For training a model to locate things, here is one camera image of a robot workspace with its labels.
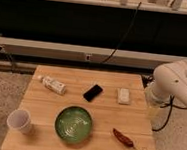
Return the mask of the translucent yellow gripper body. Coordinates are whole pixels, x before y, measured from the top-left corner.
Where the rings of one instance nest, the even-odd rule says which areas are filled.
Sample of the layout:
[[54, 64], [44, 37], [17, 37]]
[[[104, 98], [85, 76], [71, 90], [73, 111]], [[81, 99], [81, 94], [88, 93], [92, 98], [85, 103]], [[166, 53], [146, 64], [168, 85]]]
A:
[[148, 116], [153, 121], [160, 111], [161, 105], [167, 101], [167, 96], [163, 95], [154, 83], [147, 84], [144, 94], [148, 105]]

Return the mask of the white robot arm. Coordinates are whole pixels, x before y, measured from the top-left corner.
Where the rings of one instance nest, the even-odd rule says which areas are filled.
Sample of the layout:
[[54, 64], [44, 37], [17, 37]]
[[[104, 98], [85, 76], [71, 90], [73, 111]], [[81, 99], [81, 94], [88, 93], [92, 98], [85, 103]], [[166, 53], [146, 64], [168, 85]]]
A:
[[160, 106], [171, 96], [187, 107], [187, 60], [166, 63], [155, 68], [154, 81], [145, 88], [148, 116], [153, 120]]

